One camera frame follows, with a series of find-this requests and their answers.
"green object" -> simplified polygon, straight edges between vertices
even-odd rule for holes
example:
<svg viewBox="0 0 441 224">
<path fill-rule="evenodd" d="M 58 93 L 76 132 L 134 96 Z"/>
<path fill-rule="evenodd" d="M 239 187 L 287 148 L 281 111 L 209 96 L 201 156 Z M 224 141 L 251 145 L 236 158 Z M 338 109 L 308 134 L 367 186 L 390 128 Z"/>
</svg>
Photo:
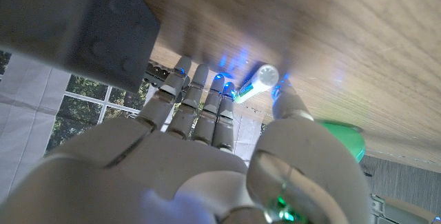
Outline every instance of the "green object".
<svg viewBox="0 0 441 224">
<path fill-rule="evenodd" d="M 306 216 L 303 216 L 297 212 L 295 212 L 285 200 L 283 200 L 282 196 L 277 198 L 276 208 L 279 210 L 279 218 L 286 222 L 296 222 L 296 223 L 308 223 L 308 219 Z"/>
<path fill-rule="evenodd" d="M 357 163 L 365 155 L 366 145 L 363 136 L 353 126 L 335 123 L 322 123 L 351 152 Z"/>
</svg>

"robotic hand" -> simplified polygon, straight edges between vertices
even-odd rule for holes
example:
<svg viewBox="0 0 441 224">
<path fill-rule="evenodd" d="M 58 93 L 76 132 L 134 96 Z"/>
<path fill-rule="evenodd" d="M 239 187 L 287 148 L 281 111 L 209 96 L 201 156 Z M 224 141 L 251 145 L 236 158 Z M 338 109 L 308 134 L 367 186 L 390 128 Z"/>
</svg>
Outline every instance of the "robotic hand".
<svg viewBox="0 0 441 224">
<path fill-rule="evenodd" d="M 190 62 L 181 58 L 136 119 L 106 121 L 49 153 L 3 203 L 0 223 L 368 223 L 358 164 L 287 81 L 249 168 L 232 154 L 234 84 L 221 75 L 189 140 L 205 65 L 161 132 Z"/>
</svg>

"white cylinder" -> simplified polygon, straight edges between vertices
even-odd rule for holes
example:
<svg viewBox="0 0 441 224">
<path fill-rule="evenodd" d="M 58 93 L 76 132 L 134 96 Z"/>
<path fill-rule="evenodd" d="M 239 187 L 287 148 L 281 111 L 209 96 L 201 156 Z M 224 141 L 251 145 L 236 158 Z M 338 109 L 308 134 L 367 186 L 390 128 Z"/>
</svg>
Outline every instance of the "white cylinder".
<svg viewBox="0 0 441 224">
<path fill-rule="evenodd" d="M 252 96 L 269 90 L 278 82 L 278 71 L 272 65 L 262 65 L 253 77 L 237 91 L 234 101 L 243 103 Z"/>
</svg>

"window pane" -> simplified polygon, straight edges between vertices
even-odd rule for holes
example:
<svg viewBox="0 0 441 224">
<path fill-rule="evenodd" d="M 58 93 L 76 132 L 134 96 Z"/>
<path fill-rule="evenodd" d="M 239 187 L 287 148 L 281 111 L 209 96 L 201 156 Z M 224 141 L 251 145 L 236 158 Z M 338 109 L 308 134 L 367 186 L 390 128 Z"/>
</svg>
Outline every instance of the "window pane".
<svg viewBox="0 0 441 224">
<path fill-rule="evenodd" d="M 107 85 L 85 79 L 80 76 L 70 77 L 66 91 L 88 96 L 99 100 L 104 100 L 107 92 Z"/>
<path fill-rule="evenodd" d="M 125 90 L 112 88 L 109 102 L 133 108 L 135 110 L 141 110 L 144 106 L 145 97 L 147 96 L 149 86 L 149 83 L 143 82 L 136 94 L 126 92 Z"/>
<path fill-rule="evenodd" d="M 102 106 L 96 103 L 64 96 L 46 151 L 96 125 L 101 108 Z"/>
<path fill-rule="evenodd" d="M 10 53 L 0 51 L 0 74 L 5 74 L 6 66 L 9 62 L 9 59 L 11 57 Z"/>
<path fill-rule="evenodd" d="M 136 116 L 135 113 L 128 112 L 125 110 L 119 110 L 112 107 L 107 107 L 105 110 L 103 121 L 106 119 L 112 119 L 116 117 L 125 117 L 125 118 L 134 118 Z"/>
</svg>

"wooden surface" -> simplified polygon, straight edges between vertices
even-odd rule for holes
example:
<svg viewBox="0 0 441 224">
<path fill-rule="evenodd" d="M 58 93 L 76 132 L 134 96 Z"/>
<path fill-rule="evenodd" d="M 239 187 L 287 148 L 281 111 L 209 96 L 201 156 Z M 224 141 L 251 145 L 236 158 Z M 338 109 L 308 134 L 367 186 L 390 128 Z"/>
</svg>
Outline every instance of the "wooden surface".
<svg viewBox="0 0 441 224">
<path fill-rule="evenodd" d="M 153 60 L 185 54 L 239 85 L 271 63 L 315 118 L 363 128 L 367 154 L 441 172 L 441 0 L 145 1 Z M 271 119 L 269 93 L 241 108 Z"/>
<path fill-rule="evenodd" d="M 360 165 L 371 192 L 421 207 L 441 216 L 441 174 L 365 156 Z"/>
</svg>

